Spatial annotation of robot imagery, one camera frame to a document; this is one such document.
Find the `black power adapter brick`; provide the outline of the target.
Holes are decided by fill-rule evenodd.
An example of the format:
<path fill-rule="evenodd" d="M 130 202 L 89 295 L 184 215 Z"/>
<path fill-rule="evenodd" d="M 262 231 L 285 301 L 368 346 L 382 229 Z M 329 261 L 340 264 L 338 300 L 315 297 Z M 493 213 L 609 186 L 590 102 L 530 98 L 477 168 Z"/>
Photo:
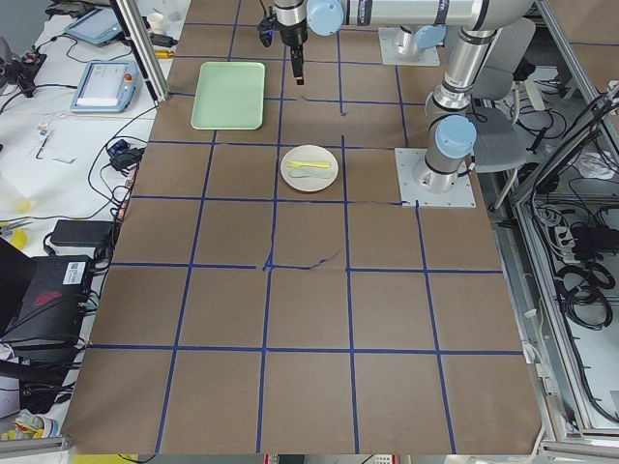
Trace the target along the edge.
<path fill-rule="evenodd" d="M 111 229 L 111 221 L 59 219 L 49 240 L 57 247 L 97 247 Z"/>

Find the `yellow plastic fork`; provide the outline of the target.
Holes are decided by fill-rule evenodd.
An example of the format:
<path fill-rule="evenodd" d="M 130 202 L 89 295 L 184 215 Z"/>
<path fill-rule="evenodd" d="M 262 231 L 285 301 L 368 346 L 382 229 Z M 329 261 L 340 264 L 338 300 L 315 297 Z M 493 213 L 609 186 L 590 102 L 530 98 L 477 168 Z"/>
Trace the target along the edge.
<path fill-rule="evenodd" d="M 285 162 L 285 165 L 290 168 L 311 167 L 311 168 L 320 168 L 320 169 L 329 169 L 332 166 L 328 161 L 298 161 L 298 160 L 288 160 Z"/>

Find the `near blue teach pendant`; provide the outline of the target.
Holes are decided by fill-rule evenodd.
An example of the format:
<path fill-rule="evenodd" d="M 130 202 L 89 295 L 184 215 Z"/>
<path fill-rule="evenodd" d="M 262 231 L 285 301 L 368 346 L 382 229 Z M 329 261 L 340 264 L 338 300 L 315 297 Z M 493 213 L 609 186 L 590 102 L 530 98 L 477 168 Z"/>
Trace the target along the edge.
<path fill-rule="evenodd" d="M 70 111 L 122 112 L 130 104 L 139 83 L 135 61 L 91 61 L 75 91 Z"/>

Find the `light green plastic tray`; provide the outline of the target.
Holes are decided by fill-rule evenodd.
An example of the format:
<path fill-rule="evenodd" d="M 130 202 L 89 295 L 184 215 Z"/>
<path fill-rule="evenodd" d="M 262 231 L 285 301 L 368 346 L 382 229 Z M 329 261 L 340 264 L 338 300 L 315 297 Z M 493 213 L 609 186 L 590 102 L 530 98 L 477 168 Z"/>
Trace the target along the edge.
<path fill-rule="evenodd" d="M 205 62 L 192 107 L 195 130 L 252 131 L 262 126 L 266 69 L 257 62 Z"/>

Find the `blue teach pendant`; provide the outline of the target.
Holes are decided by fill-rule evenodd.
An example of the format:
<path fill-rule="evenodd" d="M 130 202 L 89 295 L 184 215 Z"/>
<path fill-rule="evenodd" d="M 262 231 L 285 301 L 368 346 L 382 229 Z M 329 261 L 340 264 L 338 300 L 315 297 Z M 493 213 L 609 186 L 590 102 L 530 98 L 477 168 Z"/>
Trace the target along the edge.
<path fill-rule="evenodd" d="M 130 104 L 139 83 L 135 61 L 91 61 L 75 91 L 70 111 L 122 112 Z"/>
<path fill-rule="evenodd" d="M 94 9 L 68 25 L 64 34 L 78 41 L 100 46 L 115 40 L 122 33 L 115 12 Z"/>

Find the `black computer box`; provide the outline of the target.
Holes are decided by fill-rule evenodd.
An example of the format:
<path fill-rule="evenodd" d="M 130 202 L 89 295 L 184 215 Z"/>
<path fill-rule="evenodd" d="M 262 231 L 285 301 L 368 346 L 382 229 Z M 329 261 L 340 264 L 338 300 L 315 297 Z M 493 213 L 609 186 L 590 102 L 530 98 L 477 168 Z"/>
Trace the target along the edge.
<path fill-rule="evenodd" d="M 77 344 L 93 272 L 84 254 L 29 257 L 1 242 L 1 346 L 20 359 L 1 361 L 3 377 L 62 385 L 67 369 L 45 355 Z"/>

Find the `white paper cup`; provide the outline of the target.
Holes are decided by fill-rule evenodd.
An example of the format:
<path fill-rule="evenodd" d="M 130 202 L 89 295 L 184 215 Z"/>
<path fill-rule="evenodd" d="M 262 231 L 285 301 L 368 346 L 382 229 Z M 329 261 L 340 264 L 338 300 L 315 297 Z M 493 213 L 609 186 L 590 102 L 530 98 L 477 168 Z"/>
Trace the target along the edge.
<path fill-rule="evenodd" d="M 165 34 L 166 33 L 166 23 L 165 17 L 163 14 L 158 12 L 153 12 L 147 15 L 147 21 L 150 26 L 150 30 L 154 34 Z"/>

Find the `pale green plastic spoon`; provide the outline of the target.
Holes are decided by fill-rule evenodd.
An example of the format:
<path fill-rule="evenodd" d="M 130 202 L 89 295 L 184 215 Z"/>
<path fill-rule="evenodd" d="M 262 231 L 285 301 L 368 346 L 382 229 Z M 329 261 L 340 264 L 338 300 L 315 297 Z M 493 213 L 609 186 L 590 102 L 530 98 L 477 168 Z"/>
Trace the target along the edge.
<path fill-rule="evenodd" d="M 331 179 L 334 177 L 334 174 L 331 171 L 309 171 L 301 168 L 290 170 L 288 175 L 291 178 Z"/>

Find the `white round plate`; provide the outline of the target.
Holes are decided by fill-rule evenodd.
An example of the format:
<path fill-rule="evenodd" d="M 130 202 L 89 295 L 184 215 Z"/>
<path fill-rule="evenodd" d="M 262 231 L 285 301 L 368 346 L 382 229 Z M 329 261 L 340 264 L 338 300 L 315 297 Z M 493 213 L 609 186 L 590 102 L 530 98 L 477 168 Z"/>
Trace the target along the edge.
<path fill-rule="evenodd" d="M 288 173 L 292 169 L 285 165 L 288 160 L 298 161 L 328 161 L 332 166 L 329 169 L 300 167 L 309 171 L 331 171 L 334 177 L 331 179 L 317 178 L 291 178 Z M 318 192 L 329 187 L 339 174 L 339 164 L 335 156 L 325 148 L 315 145 L 302 145 L 289 150 L 280 162 L 280 174 L 283 180 L 293 189 L 300 192 Z"/>

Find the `aluminium frame post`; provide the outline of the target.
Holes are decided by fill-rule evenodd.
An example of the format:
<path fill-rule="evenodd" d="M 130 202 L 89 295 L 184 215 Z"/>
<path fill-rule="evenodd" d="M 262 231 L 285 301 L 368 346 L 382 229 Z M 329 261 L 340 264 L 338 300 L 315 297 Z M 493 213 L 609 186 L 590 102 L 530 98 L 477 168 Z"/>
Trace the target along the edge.
<path fill-rule="evenodd" d="M 169 87 L 136 2 L 110 0 L 109 3 L 125 38 L 129 41 L 134 59 L 152 100 L 154 102 L 165 101 L 169 95 Z"/>

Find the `far blue teach pendant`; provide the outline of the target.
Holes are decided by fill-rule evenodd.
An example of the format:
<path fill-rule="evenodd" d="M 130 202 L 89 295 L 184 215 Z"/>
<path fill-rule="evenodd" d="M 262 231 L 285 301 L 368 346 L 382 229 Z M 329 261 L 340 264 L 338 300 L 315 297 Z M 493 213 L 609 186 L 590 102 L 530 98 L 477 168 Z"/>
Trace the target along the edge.
<path fill-rule="evenodd" d="M 115 12 L 94 9 L 68 25 L 64 34 L 78 41 L 100 46 L 115 40 L 122 33 Z"/>

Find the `grey office chair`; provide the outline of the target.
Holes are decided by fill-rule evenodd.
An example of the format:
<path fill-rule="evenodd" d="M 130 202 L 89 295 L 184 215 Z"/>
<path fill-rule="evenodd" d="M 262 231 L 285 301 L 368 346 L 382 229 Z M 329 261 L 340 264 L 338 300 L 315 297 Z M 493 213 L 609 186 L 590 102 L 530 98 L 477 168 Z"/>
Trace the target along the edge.
<path fill-rule="evenodd" d="M 532 20 L 522 17 L 501 30 L 473 88 L 474 99 L 494 102 L 509 94 L 515 82 L 514 72 L 533 39 L 535 29 Z M 511 173 L 507 184 L 489 206 L 495 211 L 525 163 L 525 148 L 516 132 L 514 116 L 508 117 L 494 107 L 475 107 L 469 118 L 477 130 L 473 151 L 476 171 L 480 174 Z"/>

